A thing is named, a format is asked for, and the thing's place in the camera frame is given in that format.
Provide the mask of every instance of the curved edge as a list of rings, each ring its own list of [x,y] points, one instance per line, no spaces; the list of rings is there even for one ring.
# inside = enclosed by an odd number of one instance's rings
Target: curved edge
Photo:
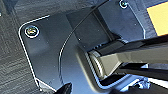
[[[32,23],[32,22],[35,22],[35,21],[38,21],[38,20],[42,20],[42,19],[45,19],[45,18],[48,18],[48,17],[50,17],[50,15],[47,15],[47,16],[44,16],[44,17],[41,17],[41,18],[37,18],[37,19],[35,19],[35,20],[28,21],[28,22],[22,24],[21,27],[19,28],[19,31],[18,31],[18,35],[19,35],[20,42],[21,42],[21,44],[22,44],[23,50],[24,50],[24,52],[25,52],[27,61],[28,61],[28,63],[29,63],[30,69],[31,69],[31,72],[32,72],[32,74],[33,74],[33,79],[34,79],[34,81],[35,81],[37,87],[39,87],[39,84],[38,84],[37,80],[40,81],[40,82],[43,83],[43,84],[45,84],[45,83],[42,82],[41,80],[39,80],[38,78],[36,78],[36,76],[35,76],[35,73],[34,73],[34,71],[33,71],[32,64],[31,64],[31,62],[30,62],[30,59],[29,59],[28,53],[27,53],[27,51],[26,51],[26,47],[25,47],[25,45],[24,45],[24,43],[23,43],[23,40],[22,40],[22,37],[21,37],[20,32],[21,32],[21,29],[22,29],[22,27],[23,27],[24,25],[29,24],[29,23]],[[57,90],[55,90],[54,88],[50,87],[49,85],[47,85],[47,84],[45,84],[45,85],[48,86],[48,88],[50,88],[51,90],[57,91]]]

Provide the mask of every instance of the dark support bar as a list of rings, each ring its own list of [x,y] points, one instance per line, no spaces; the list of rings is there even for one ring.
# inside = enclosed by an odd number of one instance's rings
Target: dark support bar
[[[117,69],[115,73],[126,73],[133,75],[140,75],[149,78],[155,78],[168,81],[168,70],[149,69],[149,68],[128,68]]]

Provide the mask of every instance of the black plastic part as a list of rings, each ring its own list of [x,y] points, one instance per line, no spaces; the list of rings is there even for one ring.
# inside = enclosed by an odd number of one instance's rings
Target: black plastic part
[[[72,92],[72,83],[65,84],[60,89],[57,90],[54,94],[71,94]]]
[[[168,44],[168,35],[158,36],[150,39],[129,42],[123,47],[117,49],[114,53],[120,53],[131,50],[150,49],[150,47],[162,46]]]
[[[68,14],[67,18],[72,28],[74,28],[90,11],[91,8],[85,8]],[[74,33],[79,43],[86,51],[90,51],[94,47],[100,44],[106,44],[110,41],[109,35],[93,14],[90,14],[90,16],[88,16],[88,18],[76,29]]]
[[[114,74],[112,74],[111,76],[107,77],[106,79],[100,81],[100,84],[103,85],[103,86],[108,86],[111,83],[116,82],[117,80],[121,79],[124,76],[125,75],[114,75]]]
[[[99,52],[101,56],[109,55],[113,53],[115,50],[124,46],[124,44],[125,44],[124,42],[117,40],[96,49],[96,51]]]
[[[117,69],[115,73],[140,75],[140,76],[168,81],[168,71],[167,70],[138,68],[135,63],[133,65],[127,65],[127,66],[121,67]]]

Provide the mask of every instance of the gray carpet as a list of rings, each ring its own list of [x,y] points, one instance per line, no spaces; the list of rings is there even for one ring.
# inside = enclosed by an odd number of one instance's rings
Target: gray carpet
[[[0,12],[2,12],[0,17],[0,94],[45,94],[36,86],[21,46],[17,34],[21,24],[48,14],[92,6],[97,1],[99,0],[0,0]],[[151,0],[130,1],[137,18],[147,31],[146,37],[155,36],[150,32],[154,28],[146,8],[160,3],[160,0],[155,0],[153,3]]]

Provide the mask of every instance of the thin wire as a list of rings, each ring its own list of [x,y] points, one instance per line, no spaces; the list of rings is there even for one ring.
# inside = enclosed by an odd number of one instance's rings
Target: thin wire
[[[65,46],[68,42],[68,40],[71,38],[72,34],[75,32],[75,30],[78,28],[79,25],[82,24],[83,21],[85,21],[85,19],[95,10],[97,9],[98,7],[100,7],[101,5],[105,4],[107,1],[109,0],[106,0],[104,2],[102,2],[100,5],[94,7],[76,26],[75,28],[70,32],[70,34],[68,35],[68,37],[66,38],[66,40],[64,41],[64,44],[62,45],[61,49],[60,49],[60,52],[59,52],[59,57],[58,57],[58,72],[59,72],[59,78],[60,78],[60,81],[61,81],[61,84],[64,85],[64,82],[63,82],[63,78],[62,78],[62,73],[61,73],[61,58],[62,58],[62,53],[65,49]]]

